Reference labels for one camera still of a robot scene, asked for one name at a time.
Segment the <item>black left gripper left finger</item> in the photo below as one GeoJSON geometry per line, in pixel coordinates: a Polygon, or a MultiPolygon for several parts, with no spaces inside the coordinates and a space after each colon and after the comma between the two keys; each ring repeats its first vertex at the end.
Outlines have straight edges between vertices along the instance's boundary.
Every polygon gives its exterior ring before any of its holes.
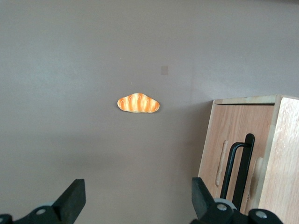
{"type": "Polygon", "coordinates": [[[51,205],[40,206],[15,224],[73,224],[86,203],[85,181],[76,179],[51,205]]]}

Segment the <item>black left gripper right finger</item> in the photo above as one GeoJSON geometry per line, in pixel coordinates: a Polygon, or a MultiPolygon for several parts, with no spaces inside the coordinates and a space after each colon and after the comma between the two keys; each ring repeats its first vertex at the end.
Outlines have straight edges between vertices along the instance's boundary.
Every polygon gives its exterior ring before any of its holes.
{"type": "Polygon", "coordinates": [[[281,224],[269,210],[251,209],[244,215],[233,208],[232,202],[213,199],[200,177],[192,178],[192,204],[197,218],[191,224],[281,224]]]}

